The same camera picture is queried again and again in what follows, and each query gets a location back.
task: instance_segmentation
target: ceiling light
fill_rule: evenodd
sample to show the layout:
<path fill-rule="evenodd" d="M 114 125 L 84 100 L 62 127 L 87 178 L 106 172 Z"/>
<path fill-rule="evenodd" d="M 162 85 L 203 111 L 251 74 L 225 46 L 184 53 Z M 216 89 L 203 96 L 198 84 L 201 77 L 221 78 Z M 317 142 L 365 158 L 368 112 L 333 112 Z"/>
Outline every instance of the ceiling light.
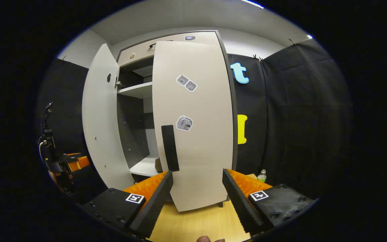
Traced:
<path fill-rule="evenodd" d="M 243 2 L 246 2 L 246 3 L 250 3 L 250 4 L 252 4 L 253 6 L 257 6 L 257 7 L 260 8 L 260 9 L 264 9 L 263 6 L 261 6 L 261 5 L 257 4 L 257 3 L 254 3 L 254 2 L 251 2 L 251 1 L 247 1 L 247 0 L 240 0 L 240 1 L 243 1 Z"/>

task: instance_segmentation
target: open cabinet door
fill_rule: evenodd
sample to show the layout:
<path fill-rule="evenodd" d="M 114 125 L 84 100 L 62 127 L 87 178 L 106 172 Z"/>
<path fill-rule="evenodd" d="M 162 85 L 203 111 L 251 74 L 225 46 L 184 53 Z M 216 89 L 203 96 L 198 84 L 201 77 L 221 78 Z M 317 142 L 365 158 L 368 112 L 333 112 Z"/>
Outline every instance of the open cabinet door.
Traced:
<path fill-rule="evenodd" d="M 132 175 L 123 154 L 117 125 L 116 78 L 119 66 L 107 44 L 90 65 L 82 99 L 82 121 L 92 162 L 108 188 L 123 190 L 132 185 Z"/>
<path fill-rule="evenodd" d="M 169 167 L 161 127 L 173 125 L 179 170 L 173 169 L 171 197 L 177 210 L 192 210 L 227 199 L 222 169 L 232 167 L 233 114 L 222 49 L 201 43 L 158 41 L 152 95 L 164 171 Z"/>

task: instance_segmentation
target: wooden table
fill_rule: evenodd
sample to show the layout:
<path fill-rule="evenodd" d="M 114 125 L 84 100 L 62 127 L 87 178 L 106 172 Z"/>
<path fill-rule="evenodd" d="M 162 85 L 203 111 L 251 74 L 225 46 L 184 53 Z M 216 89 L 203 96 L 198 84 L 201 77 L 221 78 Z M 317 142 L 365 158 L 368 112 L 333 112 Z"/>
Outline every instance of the wooden table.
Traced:
<path fill-rule="evenodd" d="M 166 202 L 156 221 L 149 240 L 154 242 L 195 242 L 200 236 L 209 236 L 211 241 L 225 238 L 226 242 L 250 239 L 235 213 L 231 201 L 195 210 L 178 212 L 173 203 Z"/>

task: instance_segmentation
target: plastic bottle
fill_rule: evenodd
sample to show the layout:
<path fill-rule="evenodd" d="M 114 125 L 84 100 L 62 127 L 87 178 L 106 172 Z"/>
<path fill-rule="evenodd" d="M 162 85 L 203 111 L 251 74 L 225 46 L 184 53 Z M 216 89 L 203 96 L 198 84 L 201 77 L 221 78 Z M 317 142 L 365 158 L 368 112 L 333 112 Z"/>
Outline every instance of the plastic bottle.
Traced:
<path fill-rule="evenodd" d="M 265 174 L 266 170 L 261 170 L 261 173 L 258 175 L 258 180 L 261 182 L 265 182 L 265 179 L 267 179 L 267 175 Z"/>

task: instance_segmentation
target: ceiling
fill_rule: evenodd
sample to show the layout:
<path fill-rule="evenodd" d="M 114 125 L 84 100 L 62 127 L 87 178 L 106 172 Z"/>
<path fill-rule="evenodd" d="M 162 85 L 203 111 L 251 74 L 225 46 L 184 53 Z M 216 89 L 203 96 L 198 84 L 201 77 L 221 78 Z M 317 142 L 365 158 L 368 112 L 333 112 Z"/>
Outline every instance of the ceiling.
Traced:
<path fill-rule="evenodd" d="M 255 34 L 283 46 L 307 39 L 307 33 L 267 9 L 240 0 L 146 0 L 91 27 L 110 44 L 162 29 L 209 26 Z"/>

